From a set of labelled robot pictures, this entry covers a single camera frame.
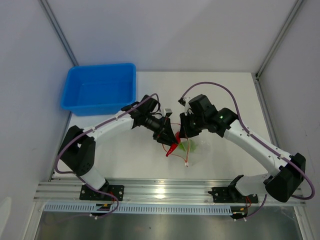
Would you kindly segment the red chili pepper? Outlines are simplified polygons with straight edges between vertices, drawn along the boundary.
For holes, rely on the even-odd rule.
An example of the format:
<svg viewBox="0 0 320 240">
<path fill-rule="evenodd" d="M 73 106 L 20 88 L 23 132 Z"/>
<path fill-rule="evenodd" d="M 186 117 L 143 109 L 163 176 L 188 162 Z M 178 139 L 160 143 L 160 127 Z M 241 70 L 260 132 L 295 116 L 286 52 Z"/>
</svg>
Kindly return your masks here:
<svg viewBox="0 0 320 240">
<path fill-rule="evenodd" d="M 166 155 L 165 155 L 166 157 L 168 157 L 169 155 L 171 155 L 171 154 L 176 150 L 176 148 L 179 146 L 179 144 L 180 144 L 180 142 L 181 142 L 180 132 L 179 132 L 179 131 L 175 133 L 175 139 L 176 139 L 177 143 L 173 143 L 173 144 L 170 146 L 169 150 L 166 152 Z"/>
</svg>

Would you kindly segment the green grape bunch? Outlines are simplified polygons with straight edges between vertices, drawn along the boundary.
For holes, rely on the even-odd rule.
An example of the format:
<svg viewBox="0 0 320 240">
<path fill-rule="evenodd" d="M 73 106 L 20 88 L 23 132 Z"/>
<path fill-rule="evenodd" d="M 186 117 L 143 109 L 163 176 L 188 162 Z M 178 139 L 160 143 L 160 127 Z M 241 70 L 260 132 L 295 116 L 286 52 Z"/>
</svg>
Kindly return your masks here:
<svg viewBox="0 0 320 240">
<path fill-rule="evenodd" d="M 184 151 L 184 152 L 189 150 L 189 152 L 194 153 L 196 151 L 197 147 L 198 147 L 198 144 L 194 140 L 190 139 L 187 141 L 180 142 L 180 144 L 178 145 L 177 148 Z"/>
</svg>

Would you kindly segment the clear zip top bag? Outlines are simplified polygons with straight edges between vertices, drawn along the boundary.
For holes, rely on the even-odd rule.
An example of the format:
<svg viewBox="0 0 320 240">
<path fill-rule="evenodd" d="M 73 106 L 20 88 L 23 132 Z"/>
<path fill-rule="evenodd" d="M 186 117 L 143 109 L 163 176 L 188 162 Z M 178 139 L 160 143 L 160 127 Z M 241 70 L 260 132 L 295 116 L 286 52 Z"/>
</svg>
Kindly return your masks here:
<svg viewBox="0 0 320 240">
<path fill-rule="evenodd" d="M 207 159 L 212 149 L 209 141 L 199 135 L 191 138 L 179 138 L 180 126 L 180 123 L 171 123 L 179 144 L 170 147 L 162 144 L 162 149 L 167 158 L 179 158 L 183 160 L 185 167 L 189 168 Z"/>
</svg>

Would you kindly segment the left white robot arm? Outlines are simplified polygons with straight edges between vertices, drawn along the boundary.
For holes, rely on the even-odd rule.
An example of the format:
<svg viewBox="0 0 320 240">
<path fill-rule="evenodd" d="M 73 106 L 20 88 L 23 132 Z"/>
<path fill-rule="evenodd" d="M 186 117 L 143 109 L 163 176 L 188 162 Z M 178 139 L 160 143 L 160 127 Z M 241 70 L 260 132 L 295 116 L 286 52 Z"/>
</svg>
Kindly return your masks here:
<svg viewBox="0 0 320 240">
<path fill-rule="evenodd" d="M 156 93 L 145 95 L 121 108 L 113 117 L 87 129 L 76 125 L 70 127 L 63 139 L 56 161 L 62 161 L 70 169 L 70 173 L 78 177 L 91 189 L 97 200 L 108 196 L 107 180 L 95 167 L 96 149 L 115 136 L 136 127 L 144 127 L 152 131 L 152 138 L 159 144 L 172 147 L 178 140 L 172 130 L 170 115 L 167 111 L 157 118 L 155 108 L 160 106 Z"/>
</svg>

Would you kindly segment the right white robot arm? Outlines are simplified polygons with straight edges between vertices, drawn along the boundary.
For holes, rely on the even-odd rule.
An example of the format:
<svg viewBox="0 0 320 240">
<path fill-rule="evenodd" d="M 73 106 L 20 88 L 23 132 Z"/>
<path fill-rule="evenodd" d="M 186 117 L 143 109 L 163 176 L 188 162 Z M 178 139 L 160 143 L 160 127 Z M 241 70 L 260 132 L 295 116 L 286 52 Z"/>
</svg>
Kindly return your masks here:
<svg viewBox="0 0 320 240">
<path fill-rule="evenodd" d="M 228 196 L 234 202 L 251 194 L 269 194 L 285 203 L 305 179 L 306 159 L 303 155 L 291 155 L 249 132 L 241 125 L 238 115 L 228 108 L 183 112 L 179 117 L 181 137 L 192 138 L 202 130 L 208 130 L 242 148 L 267 170 L 266 174 L 237 176 L 228 189 Z"/>
</svg>

